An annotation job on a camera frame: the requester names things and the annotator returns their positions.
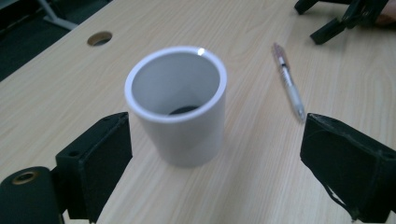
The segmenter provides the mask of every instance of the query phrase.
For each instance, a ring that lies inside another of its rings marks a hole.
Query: wooden table
[[[0,83],[0,179],[53,168],[97,120],[129,110],[123,85],[139,60],[193,45],[228,70],[224,147],[199,168],[168,165],[131,113],[134,158],[98,223],[350,223],[300,160],[304,125],[271,46],[285,48],[306,112],[396,148],[396,32],[357,27],[316,46],[309,35],[347,7],[316,4],[298,16],[295,2],[113,1]],[[101,31],[112,39],[87,45]],[[391,213],[387,223],[395,222]]]

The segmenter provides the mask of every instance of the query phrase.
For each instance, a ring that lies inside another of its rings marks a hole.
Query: cup rim
[[[219,86],[215,94],[209,99],[209,101],[207,101],[205,104],[201,105],[200,107],[183,114],[162,115],[147,110],[136,101],[136,99],[132,94],[132,84],[134,82],[135,76],[144,66],[146,66],[148,63],[152,62],[153,60],[159,57],[173,53],[189,53],[204,57],[205,59],[210,61],[218,70]],[[132,110],[136,113],[137,116],[153,122],[175,123],[175,122],[182,122],[185,120],[197,118],[202,114],[204,114],[205,112],[207,112],[210,108],[213,107],[213,105],[215,105],[220,100],[220,98],[222,97],[222,95],[226,90],[226,86],[227,86],[227,72],[223,62],[218,56],[216,56],[209,50],[200,47],[175,46],[175,47],[170,47],[155,51],[150,55],[146,56],[145,58],[143,58],[137,65],[135,65],[126,79],[125,87],[124,87],[124,95],[128,106],[132,108]]]

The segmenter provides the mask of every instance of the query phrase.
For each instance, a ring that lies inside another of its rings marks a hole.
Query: cup
[[[210,161],[222,146],[226,86],[227,72],[216,55],[172,47],[140,61],[124,93],[160,156],[193,167]]]

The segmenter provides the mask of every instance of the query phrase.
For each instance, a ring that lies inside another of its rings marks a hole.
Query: dark floor
[[[59,16],[80,24],[107,3],[107,0],[60,0],[52,7]],[[38,7],[34,13],[20,16],[1,30],[0,81],[69,32],[44,21],[44,16],[44,10]]]

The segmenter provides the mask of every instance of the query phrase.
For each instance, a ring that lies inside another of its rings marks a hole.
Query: pen
[[[274,58],[279,68],[279,73],[283,78],[286,91],[290,99],[291,106],[293,107],[294,113],[300,122],[305,122],[304,105],[301,101],[300,94],[294,85],[293,79],[290,75],[290,66],[285,55],[285,51],[277,43],[273,46]]]

